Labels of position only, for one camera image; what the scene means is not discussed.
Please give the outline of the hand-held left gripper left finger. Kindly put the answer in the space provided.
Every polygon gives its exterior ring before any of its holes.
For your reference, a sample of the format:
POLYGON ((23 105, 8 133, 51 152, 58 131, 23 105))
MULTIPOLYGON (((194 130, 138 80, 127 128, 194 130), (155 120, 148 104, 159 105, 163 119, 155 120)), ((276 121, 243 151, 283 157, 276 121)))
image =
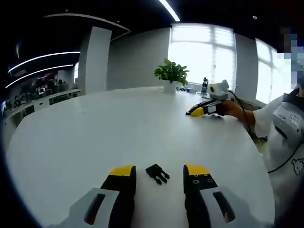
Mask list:
POLYGON ((69 209, 62 228, 129 228, 134 212, 136 166, 114 168, 69 209))

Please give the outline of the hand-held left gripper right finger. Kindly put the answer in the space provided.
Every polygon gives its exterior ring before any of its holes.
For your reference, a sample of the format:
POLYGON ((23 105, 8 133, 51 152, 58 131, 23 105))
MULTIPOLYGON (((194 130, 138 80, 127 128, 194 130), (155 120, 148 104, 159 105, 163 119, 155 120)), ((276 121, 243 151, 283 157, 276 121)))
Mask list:
POLYGON ((203 166, 183 167, 185 210, 190 228, 244 228, 241 199, 220 187, 203 166))

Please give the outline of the person's right hand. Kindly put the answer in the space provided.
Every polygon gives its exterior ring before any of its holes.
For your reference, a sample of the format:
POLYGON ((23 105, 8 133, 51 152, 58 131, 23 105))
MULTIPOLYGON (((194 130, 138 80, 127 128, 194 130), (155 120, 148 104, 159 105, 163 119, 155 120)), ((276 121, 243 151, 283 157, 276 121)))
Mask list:
POLYGON ((229 115, 239 118, 242 114, 242 108, 231 100, 222 101, 217 105, 217 112, 221 116, 229 115))

